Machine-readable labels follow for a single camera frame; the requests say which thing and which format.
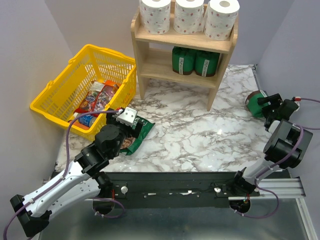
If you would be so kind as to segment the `green roll brown end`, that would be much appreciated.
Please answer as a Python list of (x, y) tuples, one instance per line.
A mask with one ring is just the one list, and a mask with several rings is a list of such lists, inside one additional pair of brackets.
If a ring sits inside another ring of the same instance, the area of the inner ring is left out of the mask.
[(198, 50), (195, 57), (194, 71), (201, 77), (213, 77), (216, 74), (220, 53)]

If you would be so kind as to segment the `floral paper towel roll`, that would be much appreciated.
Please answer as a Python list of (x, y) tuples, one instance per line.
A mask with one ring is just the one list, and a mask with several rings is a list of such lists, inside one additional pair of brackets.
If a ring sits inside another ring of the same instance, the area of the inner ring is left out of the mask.
[(204, 30), (204, 0), (176, 0), (174, 5), (174, 30), (182, 35), (192, 35)]
[(152, 35), (163, 35), (170, 29), (170, 0), (140, 0), (139, 9), (145, 31)]
[(237, 0), (210, 0), (205, 13), (204, 34), (213, 41), (226, 40), (231, 34), (239, 10)]

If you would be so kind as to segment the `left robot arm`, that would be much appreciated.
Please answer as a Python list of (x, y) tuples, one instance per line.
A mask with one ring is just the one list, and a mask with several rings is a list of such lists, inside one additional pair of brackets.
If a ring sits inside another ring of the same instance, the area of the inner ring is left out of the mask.
[(105, 114), (106, 125), (74, 160), (66, 160), (61, 173), (37, 190), (10, 199), (14, 217), (29, 239), (44, 230), (54, 214), (68, 204), (110, 194), (110, 180), (102, 169), (119, 155), (127, 138), (139, 137), (143, 121), (133, 113), (109, 110)]

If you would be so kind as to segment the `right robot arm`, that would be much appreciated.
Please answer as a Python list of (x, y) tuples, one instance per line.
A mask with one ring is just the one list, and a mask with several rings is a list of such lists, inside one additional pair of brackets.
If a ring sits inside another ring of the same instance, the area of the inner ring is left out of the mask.
[(271, 137), (263, 149), (264, 156), (235, 174), (230, 183), (234, 195), (249, 195), (272, 173), (293, 169), (302, 162), (313, 133), (290, 122), (301, 100), (299, 96), (282, 99), (278, 93), (268, 95), (263, 90), (253, 91), (246, 98), (246, 107), (254, 117), (265, 119), (264, 128)]

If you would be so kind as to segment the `wooden two-tier shelf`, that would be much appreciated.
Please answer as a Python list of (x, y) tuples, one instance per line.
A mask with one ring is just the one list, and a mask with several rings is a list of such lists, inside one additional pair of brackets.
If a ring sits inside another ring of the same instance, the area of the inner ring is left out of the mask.
[[(211, 40), (204, 33), (206, 24), (206, 10), (208, 4), (204, 5), (204, 27), (202, 32), (194, 34), (179, 34), (174, 29), (174, 12), (176, 0), (170, 4), (170, 28), (165, 34), (154, 35), (146, 32), (141, 19), (140, 3), (138, 10), (131, 22), (131, 37), (134, 57), (137, 66), (137, 77), (139, 83), (140, 97), (144, 98), (149, 79), (158, 79), (176, 83), (200, 85), (209, 89), (207, 110), (212, 107), (218, 89), (222, 82), (224, 73), (230, 62), (231, 56), (238, 40), (239, 12), (230, 36), (226, 40)], [(217, 69), (214, 76), (202, 77), (195, 70), (190, 75), (181, 75), (173, 71), (172, 53), (157, 48), (150, 48), (150, 44), (171, 45), (199, 51), (220, 53)]]

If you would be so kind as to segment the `green chip bag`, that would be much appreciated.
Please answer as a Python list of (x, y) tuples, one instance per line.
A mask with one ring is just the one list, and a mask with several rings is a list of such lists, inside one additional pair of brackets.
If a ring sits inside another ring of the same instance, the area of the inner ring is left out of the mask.
[(155, 123), (151, 123), (147, 119), (137, 116), (134, 120), (133, 128), (135, 128), (137, 123), (139, 122), (142, 122), (143, 126), (140, 130), (138, 138), (135, 138), (133, 136), (127, 137), (121, 146), (121, 154), (124, 154), (126, 156), (134, 154), (155, 125)]

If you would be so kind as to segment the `blue label bottle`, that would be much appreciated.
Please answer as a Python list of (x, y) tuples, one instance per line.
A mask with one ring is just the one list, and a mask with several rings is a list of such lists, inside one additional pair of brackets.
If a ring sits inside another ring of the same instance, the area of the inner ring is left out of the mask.
[(77, 119), (77, 121), (78, 121), (80, 124), (82, 124), (82, 125), (90, 128), (90, 127), (94, 124), (94, 122), (96, 121), (96, 119), (97, 119), (97, 117), (95, 117), (95, 116), (93, 116), (93, 115), (91, 115), (91, 114), (88, 114), (88, 115), (84, 115), (84, 116), (79, 117), (79, 118)]

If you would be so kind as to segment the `red candy bag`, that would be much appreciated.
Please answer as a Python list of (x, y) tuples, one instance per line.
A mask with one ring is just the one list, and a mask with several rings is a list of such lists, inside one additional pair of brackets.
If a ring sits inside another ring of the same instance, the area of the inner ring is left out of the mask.
[(87, 92), (85, 98), (80, 103), (79, 107), (74, 112), (82, 114), (103, 111), (117, 91), (117, 88), (113, 88), (105, 85), (102, 82), (95, 81)]

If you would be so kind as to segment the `orange snack packet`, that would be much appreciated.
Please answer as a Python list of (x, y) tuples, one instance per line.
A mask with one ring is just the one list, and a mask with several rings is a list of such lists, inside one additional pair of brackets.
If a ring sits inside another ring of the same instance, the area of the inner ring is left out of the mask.
[(111, 80), (106, 80), (106, 81), (104, 82), (104, 84), (107, 85), (107, 86), (116, 88), (116, 89), (119, 89), (119, 87), (121, 86), (121, 84), (116, 83), (116, 82), (111, 81)]

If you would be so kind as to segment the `yellow plastic shopping basket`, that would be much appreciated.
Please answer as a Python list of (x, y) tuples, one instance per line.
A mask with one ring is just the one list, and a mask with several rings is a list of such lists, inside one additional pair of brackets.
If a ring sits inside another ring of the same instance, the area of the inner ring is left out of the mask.
[(129, 105), (136, 95), (135, 59), (121, 52), (85, 45), (68, 62), (66, 68), (49, 81), (31, 102), (30, 109), (63, 129), (67, 129), (94, 82), (112, 81), (119, 86), (107, 108), (118, 109)]

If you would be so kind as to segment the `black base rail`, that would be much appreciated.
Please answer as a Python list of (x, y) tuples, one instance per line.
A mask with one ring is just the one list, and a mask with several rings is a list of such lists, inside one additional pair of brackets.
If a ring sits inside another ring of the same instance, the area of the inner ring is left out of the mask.
[(126, 209), (227, 208), (232, 198), (258, 197), (254, 187), (237, 186), (235, 172), (107, 172), (98, 197)]

